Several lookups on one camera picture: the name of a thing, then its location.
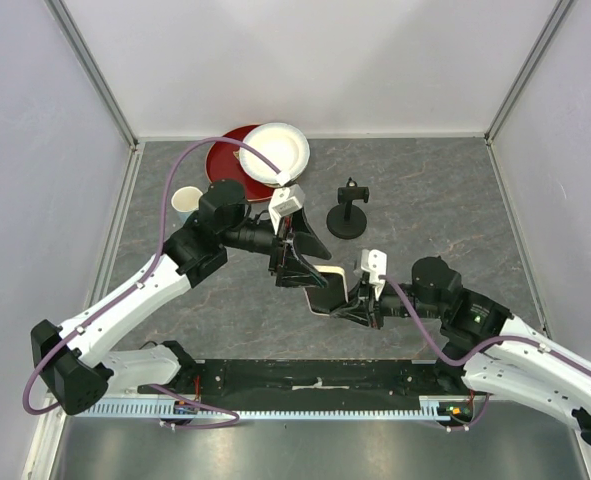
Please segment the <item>pink smartphone black screen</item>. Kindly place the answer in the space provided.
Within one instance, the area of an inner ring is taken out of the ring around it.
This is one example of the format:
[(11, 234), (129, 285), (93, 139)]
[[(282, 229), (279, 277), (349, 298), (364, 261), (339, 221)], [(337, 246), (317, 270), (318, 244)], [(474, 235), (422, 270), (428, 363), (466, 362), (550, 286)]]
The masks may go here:
[(342, 267), (316, 265), (322, 277), (327, 281), (326, 287), (306, 287), (305, 295), (309, 310), (318, 316), (330, 316), (335, 310), (348, 302), (346, 273)]

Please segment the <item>black phone stand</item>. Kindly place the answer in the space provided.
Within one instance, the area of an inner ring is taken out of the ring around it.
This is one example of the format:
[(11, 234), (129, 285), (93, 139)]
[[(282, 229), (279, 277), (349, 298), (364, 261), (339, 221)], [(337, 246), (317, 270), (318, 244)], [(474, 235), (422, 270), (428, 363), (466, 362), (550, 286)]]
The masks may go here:
[(367, 217), (354, 202), (362, 201), (367, 204), (369, 199), (369, 188), (359, 186), (352, 177), (349, 177), (346, 184), (337, 189), (337, 204), (327, 213), (326, 226), (329, 232), (343, 240), (360, 237), (366, 230)]

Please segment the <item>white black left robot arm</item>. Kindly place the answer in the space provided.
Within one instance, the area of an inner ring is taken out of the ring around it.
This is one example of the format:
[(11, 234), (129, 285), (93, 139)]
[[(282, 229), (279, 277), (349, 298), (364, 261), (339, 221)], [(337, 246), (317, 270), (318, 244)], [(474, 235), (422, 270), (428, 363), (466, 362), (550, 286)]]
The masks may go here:
[(109, 390), (161, 384), (183, 393), (194, 382), (195, 362), (174, 341), (146, 353), (122, 354), (114, 346), (153, 312), (194, 289), (228, 260), (229, 248), (268, 257), (282, 288), (325, 288), (309, 257), (330, 252), (304, 214), (305, 194), (292, 184), (274, 190), (268, 219), (251, 218), (244, 187), (234, 180), (196, 188), (172, 201), (184, 224), (163, 238), (156, 253), (129, 280), (77, 316), (56, 326), (41, 321), (31, 331), (35, 373), (69, 415), (96, 404)]

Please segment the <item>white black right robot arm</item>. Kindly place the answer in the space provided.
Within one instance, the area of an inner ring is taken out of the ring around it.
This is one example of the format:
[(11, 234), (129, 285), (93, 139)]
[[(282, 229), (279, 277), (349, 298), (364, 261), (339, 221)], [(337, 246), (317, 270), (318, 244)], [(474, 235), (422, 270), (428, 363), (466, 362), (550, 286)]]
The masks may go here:
[(433, 381), (442, 392), (462, 387), (497, 395), (545, 413), (578, 431), (591, 446), (591, 361), (529, 326), (508, 308), (465, 288), (461, 276), (439, 257), (411, 268), (408, 284), (386, 273), (386, 256), (368, 251), (350, 294), (341, 267), (322, 267), (348, 316), (380, 326), (386, 317), (437, 318), (448, 342), (435, 350)]

